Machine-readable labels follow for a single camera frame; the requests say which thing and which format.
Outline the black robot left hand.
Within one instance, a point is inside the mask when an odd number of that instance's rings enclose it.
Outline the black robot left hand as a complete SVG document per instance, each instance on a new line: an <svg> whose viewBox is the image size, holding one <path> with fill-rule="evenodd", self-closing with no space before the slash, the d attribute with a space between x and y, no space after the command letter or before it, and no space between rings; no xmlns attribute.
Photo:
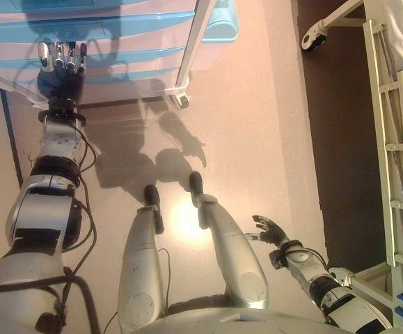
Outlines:
<svg viewBox="0 0 403 334"><path fill-rule="evenodd" d="M78 102L84 89L87 45L76 42L45 42L37 44L40 71L37 86L47 99L61 97Z"/></svg>

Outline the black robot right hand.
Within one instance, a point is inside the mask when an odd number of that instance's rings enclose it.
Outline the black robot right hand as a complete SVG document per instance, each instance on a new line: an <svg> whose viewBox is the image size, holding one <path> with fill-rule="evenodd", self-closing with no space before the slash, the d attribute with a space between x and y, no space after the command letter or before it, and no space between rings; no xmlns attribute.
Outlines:
<svg viewBox="0 0 403 334"><path fill-rule="evenodd" d="M289 241L285 231L273 220L261 215L253 215L253 221L259 232L246 233L244 236L251 241L262 241L280 248Z"/></svg>

